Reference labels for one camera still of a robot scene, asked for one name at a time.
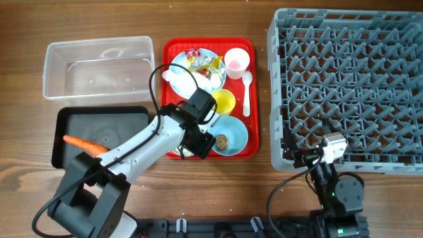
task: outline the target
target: food scrap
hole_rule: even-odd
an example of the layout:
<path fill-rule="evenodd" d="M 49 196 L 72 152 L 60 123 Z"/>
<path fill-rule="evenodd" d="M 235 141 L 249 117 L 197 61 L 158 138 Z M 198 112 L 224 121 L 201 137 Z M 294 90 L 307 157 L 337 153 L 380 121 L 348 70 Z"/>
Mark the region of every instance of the food scrap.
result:
<path fill-rule="evenodd" d="M 92 156 L 97 157 L 102 153 L 106 153 L 110 151 L 109 148 L 99 145 L 97 143 L 87 141 L 85 139 L 76 138 L 75 136 L 64 135 L 63 140 L 71 145 L 74 145 L 80 149 L 85 150 L 86 152 L 90 153 Z"/>
<path fill-rule="evenodd" d="M 217 149 L 220 151 L 224 151 L 227 149 L 228 140 L 225 135 L 218 135 L 216 136 L 216 146 Z"/>

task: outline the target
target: spoon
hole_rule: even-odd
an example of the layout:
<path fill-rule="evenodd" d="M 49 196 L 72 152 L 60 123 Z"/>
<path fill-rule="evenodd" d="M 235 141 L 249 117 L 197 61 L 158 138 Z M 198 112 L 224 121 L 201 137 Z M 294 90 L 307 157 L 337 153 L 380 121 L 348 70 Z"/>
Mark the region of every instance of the spoon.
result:
<path fill-rule="evenodd" d="M 243 75 L 243 83 L 245 86 L 243 115 L 250 116 L 250 84 L 252 82 L 252 74 L 246 71 Z"/>

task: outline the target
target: white plate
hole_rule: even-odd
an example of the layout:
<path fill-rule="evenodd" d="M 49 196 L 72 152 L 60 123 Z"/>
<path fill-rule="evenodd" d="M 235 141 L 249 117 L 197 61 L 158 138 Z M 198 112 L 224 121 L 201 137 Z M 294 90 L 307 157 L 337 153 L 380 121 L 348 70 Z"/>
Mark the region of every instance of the white plate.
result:
<path fill-rule="evenodd" d="M 207 49 L 203 49 L 203 48 L 200 48 L 200 53 L 201 53 L 202 56 L 210 56 L 210 57 L 217 57 L 218 56 L 213 51 L 210 51 L 210 50 L 207 50 Z M 186 59 L 186 56 L 185 56 L 184 52 L 181 52 L 181 53 L 179 53 L 179 55 L 177 55 L 172 60 L 172 63 L 176 63 L 176 64 L 179 64 L 179 65 L 185 67 L 185 68 L 188 68 L 188 65 L 186 63 L 186 60 L 187 59 Z M 223 60 L 220 61 L 219 68 L 220 69 L 225 69 L 225 64 L 223 63 Z M 169 70 L 173 71 L 175 74 L 182 74 L 182 73 L 184 73 L 184 70 L 183 69 L 181 69 L 179 67 L 175 67 L 175 66 L 170 66 L 169 67 Z M 216 88 L 216 89 L 213 89 L 213 90 L 210 90 L 210 91 L 209 90 L 206 90 L 206 91 L 209 94 L 212 94 L 214 91 L 216 91 L 218 89 L 221 89 L 223 87 L 223 85 L 225 84 L 225 81 L 226 81 L 226 71 L 224 71 L 224 73 L 223 73 L 223 80 L 221 82 L 221 85 L 218 88 Z M 171 87 L 172 87 L 173 91 L 177 93 L 177 95 L 183 97 L 184 99 L 189 99 L 191 97 L 191 95 L 185 95 L 185 94 L 183 94 L 181 92 L 181 90 L 179 90 L 178 87 L 174 86 L 172 83 L 171 83 Z"/>
<path fill-rule="evenodd" d="M 187 149 L 183 149 L 182 152 L 183 152 L 183 154 L 184 154 L 185 157 L 191 157 L 191 156 L 194 155 L 193 152 L 191 152 L 191 151 L 189 151 Z M 172 153 L 174 153 L 175 155 L 180 155 L 178 148 L 172 150 Z"/>

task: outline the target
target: dish rack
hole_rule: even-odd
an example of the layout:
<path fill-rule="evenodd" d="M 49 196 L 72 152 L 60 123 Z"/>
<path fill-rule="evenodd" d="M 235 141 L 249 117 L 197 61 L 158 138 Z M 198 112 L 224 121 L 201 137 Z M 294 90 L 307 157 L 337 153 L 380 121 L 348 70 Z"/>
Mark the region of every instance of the dish rack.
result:
<path fill-rule="evenodd" d="M 348 140 L 338 171 L 423 175 L 423 14 L 279 9 L 267 32 L 272 165 L 284 127 L 314 148 L 328 118 Z"/>

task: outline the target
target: plastic container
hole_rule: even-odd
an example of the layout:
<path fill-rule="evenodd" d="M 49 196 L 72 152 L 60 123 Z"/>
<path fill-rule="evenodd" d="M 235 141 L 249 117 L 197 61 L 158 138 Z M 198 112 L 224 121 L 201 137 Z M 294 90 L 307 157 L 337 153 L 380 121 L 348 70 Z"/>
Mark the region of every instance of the plastic container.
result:
<path fill-rule="evenodd" d="M 217 112 L 220 116 L 229 116 L 237 103 L 233 93 L 226 89 L 219 89 L 211 95 L 216 100 Z"/>
<path fill-rule="evenodd" d="M 227 76 L 230 79 L 240 79 L 250 64 L 249 54 L 240 48 L 233 48 L 224 57 Z"/>
<path fill-rule="evenodd" d="M 52 43 L 43 96 L 72 106 L 151 100 L 148 80 L 154 68 L 148 36 Z"/>
<path fill-rule="evenodd" d="M 423 175 L 423 14 L 279 9 L 268 30 L 272 165 L 284 129 L 298 147 L 324 135 L 322 118 L 347 140 L 338 171 Z"/>
<path fill-rule="evenodd" d="M 257 107 L 257 86 L 256 86 L 256 63 L 254 56 L 254 46 L 245 38 L 174 38 L 169 40 L 163 48 L 163 63 L 172 62 L 173 58 L 183 50 L 189 48 L 205 48 L 215 52 L 219 56 L 224 56 L 232 48 L 241 48 L 249 53 L 250 65 L 248 69 L 252 73 L 252 83 L 250 86 L 251 115 L 246 118 L 243 116 L 244 85 L 241 80 L 226 79 L 224 89 L 231 91 L 237 99 L 235 108 L 231 116 L 240 119 L 247 127 L 249 140 L 247 146 L 234 156 L 222 156 L 211 151 L 207 159 L 246 159 L 253 156 L 259 146 L 260 132 L 258 129 L 258 107 Z M 171 85 L 164 79 L 161 81 L 161 105 L 168 103 L 178 103 L 184 100 L 178 96 Z M 167 153 L 167 157 L 180 159 L 179 155 Z M 198 157 L 189 157 L 186 159 L 198 159 Z"/>

